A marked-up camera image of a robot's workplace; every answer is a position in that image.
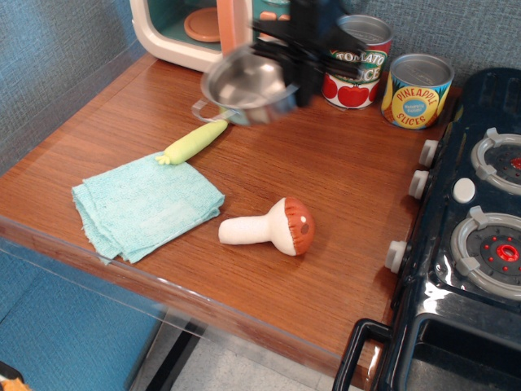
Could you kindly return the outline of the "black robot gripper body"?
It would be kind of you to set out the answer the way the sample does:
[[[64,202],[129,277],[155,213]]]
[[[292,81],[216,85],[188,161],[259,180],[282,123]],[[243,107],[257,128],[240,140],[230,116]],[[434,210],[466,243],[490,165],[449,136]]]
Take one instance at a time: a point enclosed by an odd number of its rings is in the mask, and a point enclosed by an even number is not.
[[[253,30],[271,37],[253,45],[257,55],[276,61],[280,55],[298,58],[300,66],[312,64],[323,72],[340,72],[356,76],[355,65],[333,59],[331,50],[346,50],[361,54],[366,44],[343,31],[339,26],[344,16],[340,1],[291,1],[288,20],[253,20]]]

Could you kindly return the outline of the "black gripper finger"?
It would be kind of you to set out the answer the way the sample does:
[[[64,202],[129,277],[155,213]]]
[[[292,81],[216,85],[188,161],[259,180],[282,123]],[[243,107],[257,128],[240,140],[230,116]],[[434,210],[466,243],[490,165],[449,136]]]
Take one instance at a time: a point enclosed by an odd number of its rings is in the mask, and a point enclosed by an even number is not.
[[[294,96],[298,96],[300,92],[300,61],[294,56],[282,54],[280,55],[280,65],[282,67],[282,76],[286,89]]]
[[[299,70],[299,107],[310,105],[313,97],[322,91],[323,71],[315,65],[304,64]]]

